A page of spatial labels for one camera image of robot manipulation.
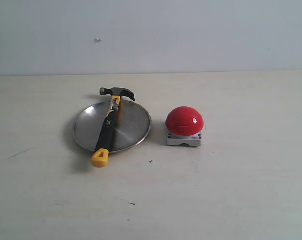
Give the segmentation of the yellow black claw hammer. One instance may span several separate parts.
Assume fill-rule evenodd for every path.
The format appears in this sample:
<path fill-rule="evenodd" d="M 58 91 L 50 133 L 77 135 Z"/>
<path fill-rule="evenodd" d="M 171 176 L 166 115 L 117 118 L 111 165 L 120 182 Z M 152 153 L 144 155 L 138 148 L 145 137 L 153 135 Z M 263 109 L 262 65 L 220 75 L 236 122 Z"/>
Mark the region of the yellow black claw hammer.
<path fill-rule="evenodd" d="M 122 98 L 126 97 L 135 101 L 135 94 L 126 88 L 113 87 L 108 89 L 102 87 L 100 89 L 100 94 L 102 96 L 110 95 L 111 100 L 107 110 L 107 115 L 102 124 L 94 154 L 91 157 L 91 164 L 96 168 L 104 168 L 108 165 Z"/>

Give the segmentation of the red dome push button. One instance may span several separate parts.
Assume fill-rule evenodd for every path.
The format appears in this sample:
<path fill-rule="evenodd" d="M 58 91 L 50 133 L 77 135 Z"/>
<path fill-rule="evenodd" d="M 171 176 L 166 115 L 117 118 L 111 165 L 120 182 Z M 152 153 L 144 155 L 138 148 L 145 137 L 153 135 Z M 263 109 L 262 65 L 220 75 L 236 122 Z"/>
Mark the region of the red dome push button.
<path fill-rule="evenodd" d="M 173 109 L 165 120 L 166 144 L 168 146 L 200 147 L 206 124 L 202 115 L 194 108 L 180 106 Z"/>

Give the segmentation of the round steel plate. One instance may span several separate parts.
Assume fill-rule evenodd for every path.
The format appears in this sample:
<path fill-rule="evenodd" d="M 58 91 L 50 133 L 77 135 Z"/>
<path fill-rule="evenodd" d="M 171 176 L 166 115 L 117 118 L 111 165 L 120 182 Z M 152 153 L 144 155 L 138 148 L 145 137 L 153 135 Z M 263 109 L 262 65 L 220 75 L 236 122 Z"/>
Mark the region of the round steel plate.
<path fill-rule="evenodd" d="M 83 149 L 90 152 L 96 149 L 109 104 L 108 100 L 95 103 L 74 120 L 73 137 Z M 110 153 L 119 153 L 139 145 L 146 139 L 151 128 L 152 118 L 144 107 L 133 101 L 122 100 Z"/>

